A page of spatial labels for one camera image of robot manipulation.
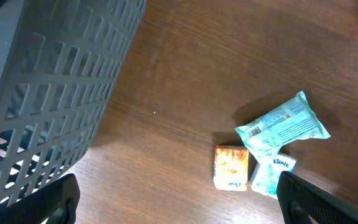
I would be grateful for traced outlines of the teal Kleenex tissue pack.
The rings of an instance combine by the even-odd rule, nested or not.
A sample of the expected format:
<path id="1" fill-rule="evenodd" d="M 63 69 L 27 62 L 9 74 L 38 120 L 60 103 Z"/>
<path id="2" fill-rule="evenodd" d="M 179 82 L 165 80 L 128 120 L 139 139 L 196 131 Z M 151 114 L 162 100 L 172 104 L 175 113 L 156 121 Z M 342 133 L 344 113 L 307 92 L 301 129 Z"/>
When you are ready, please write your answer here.
<path id="1" fill-rule="evenodd" d="M 279 152 L 268 166 L 256 165 L 250 178 L 254 192 L 277 199 L 277 186 L 283 171 L 293 172 L 297 160 Z"/>

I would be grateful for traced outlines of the teal wet wipes pack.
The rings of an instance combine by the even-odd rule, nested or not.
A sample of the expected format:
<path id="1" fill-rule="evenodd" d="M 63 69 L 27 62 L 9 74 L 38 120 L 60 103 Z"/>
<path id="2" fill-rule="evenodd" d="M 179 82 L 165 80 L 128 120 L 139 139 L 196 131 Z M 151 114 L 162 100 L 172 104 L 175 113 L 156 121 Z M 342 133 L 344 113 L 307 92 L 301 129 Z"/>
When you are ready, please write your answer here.
<path id="1" fill-rule="evenodd" d="M 331 135 L 310 108 L 303 91 L 267 114 L 235 128 L 245 147 L 261 164 L 269 164 L 282 146 Z"/>

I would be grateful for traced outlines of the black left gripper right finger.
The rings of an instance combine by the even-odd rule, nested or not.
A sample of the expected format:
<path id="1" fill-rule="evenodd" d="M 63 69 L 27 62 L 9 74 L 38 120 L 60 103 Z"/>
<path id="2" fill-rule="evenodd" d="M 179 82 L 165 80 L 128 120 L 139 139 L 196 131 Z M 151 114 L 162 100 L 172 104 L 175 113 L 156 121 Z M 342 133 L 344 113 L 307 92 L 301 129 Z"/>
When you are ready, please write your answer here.
<path id="1" fill-rule="evenodd" d="M 358 208 L 289 171 L 280 174 L 277 197 L 286 224 L 358 224 Z"/>

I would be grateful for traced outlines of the orange tissue pack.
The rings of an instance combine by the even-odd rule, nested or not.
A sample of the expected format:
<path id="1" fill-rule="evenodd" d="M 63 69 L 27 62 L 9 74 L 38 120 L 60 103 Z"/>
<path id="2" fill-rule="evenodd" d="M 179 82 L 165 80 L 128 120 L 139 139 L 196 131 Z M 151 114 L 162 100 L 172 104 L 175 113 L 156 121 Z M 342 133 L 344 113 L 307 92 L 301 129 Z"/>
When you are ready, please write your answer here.
<path id="1" fill-rule="evenodd" d="M 244 146 L 217 145 L 214 157 L 214 186 L 219 190 L 245 192 L 249 151 Z"/>

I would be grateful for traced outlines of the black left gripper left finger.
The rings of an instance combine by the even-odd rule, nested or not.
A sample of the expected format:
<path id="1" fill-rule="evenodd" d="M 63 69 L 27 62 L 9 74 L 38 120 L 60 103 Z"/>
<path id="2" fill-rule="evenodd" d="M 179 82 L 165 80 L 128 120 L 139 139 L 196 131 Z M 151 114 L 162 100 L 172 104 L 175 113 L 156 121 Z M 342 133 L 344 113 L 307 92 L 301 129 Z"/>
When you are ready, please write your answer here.
<path id="1" fill-rule="evenodd" d="M 0 224 L 74 224 L 79 200 L 78 181 L 67 174 L 0 211 Z"/>

